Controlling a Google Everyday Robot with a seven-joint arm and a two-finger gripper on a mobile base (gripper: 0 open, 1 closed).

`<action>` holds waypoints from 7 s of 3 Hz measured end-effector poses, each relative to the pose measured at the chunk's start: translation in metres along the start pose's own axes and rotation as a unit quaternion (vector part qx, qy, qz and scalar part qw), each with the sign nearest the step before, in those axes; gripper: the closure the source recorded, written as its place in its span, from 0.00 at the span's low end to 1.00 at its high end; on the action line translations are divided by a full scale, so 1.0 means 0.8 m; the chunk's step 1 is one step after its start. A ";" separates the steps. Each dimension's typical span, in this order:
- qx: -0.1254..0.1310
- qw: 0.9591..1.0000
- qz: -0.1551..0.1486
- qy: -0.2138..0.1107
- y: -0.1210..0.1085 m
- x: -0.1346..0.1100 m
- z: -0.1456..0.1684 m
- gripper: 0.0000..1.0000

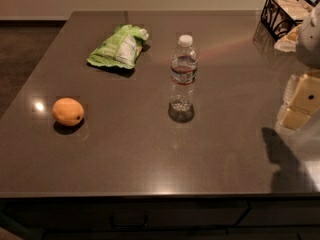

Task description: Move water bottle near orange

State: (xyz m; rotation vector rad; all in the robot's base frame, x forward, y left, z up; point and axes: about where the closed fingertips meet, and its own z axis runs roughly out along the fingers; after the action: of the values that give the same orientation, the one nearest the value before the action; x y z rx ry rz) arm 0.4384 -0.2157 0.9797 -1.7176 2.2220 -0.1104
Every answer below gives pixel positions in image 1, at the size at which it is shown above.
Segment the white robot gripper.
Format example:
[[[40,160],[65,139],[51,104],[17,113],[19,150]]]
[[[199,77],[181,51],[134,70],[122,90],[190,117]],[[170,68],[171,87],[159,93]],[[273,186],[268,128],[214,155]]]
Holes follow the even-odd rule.
[[[274,48],[281,52],[296,51],[301,63],[320,68],[320,4],[305,17],[300,27],[294,27],[281,37]],[[319,109],[320,73],[293,74],[284,92],[279,124],[293,131],[299,130]]]

